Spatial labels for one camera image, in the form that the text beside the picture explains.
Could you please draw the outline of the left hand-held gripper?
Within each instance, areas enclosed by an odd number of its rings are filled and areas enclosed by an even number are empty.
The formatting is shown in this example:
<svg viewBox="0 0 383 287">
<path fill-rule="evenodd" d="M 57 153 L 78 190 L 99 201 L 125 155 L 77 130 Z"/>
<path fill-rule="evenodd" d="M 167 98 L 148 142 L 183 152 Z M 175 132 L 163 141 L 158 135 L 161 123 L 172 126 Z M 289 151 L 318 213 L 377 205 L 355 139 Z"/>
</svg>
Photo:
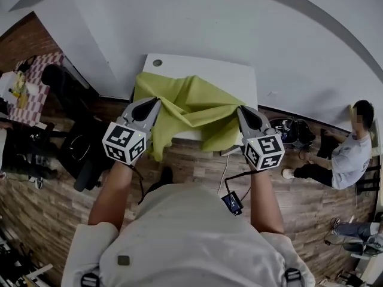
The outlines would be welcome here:
<svg viewBox="0 0 383 287">
<path fill-rule="evenodd" d="M 122 117 L 109 124 L 102 139 L 106 155 L 123 164 L 134 165 L 148 148 L 151 128 L 161 106 L 161 100 L 156 97 L 129 104 Z"/>
</svg>

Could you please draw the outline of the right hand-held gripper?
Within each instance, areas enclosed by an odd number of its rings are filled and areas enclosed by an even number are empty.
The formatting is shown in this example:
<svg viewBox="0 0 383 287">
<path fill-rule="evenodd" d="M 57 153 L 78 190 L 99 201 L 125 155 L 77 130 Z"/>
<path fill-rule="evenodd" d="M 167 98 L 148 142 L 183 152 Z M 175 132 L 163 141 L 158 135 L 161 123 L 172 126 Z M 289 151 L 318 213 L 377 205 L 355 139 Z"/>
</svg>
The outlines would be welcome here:
<svg viewBox="0 0 383 287">
<path fill-rule="evenodd" d="M 243 135 L 244 156 L 256 171 L 278 167 L 285 154 L 281 136 L 270 128 L 265 115 L 250 106 L 237 109 L 240 130 Z M 253 134 L 253 130 L 266 130 Z"/>
</svg>

